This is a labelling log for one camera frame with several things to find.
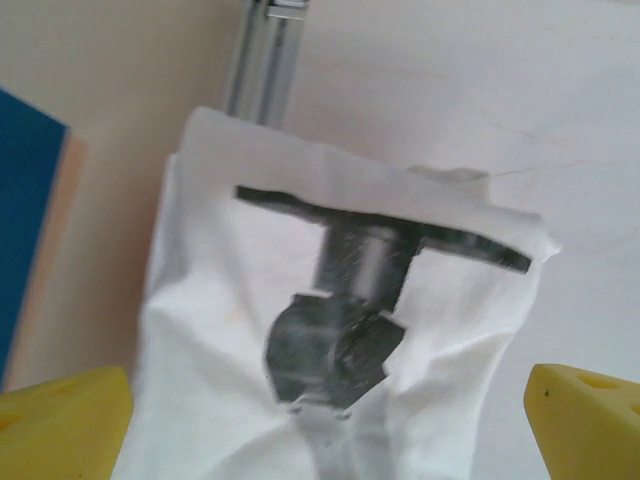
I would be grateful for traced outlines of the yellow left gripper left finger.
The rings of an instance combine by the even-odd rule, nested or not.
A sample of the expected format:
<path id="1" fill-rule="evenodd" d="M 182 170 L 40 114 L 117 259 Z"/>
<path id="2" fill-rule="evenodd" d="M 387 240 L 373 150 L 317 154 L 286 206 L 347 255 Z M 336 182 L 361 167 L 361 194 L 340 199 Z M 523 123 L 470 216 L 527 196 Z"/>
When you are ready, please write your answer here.
<path id="1" fill-rule="evenodd" d="M 116 366 L 3 393 L 1 477 L 109 479 L 132 411 Z"/>

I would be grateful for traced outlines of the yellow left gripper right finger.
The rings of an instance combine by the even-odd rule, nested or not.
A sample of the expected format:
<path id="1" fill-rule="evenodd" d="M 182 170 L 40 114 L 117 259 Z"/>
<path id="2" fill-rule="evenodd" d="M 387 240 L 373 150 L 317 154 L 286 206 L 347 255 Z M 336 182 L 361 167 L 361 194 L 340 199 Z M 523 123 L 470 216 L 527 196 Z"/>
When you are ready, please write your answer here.
<path id="1" fill-rule="evenodd" d="M 639 385 L 560 364 L 537 364 L 524 409 L 552 479 L 639 477 Z"/>

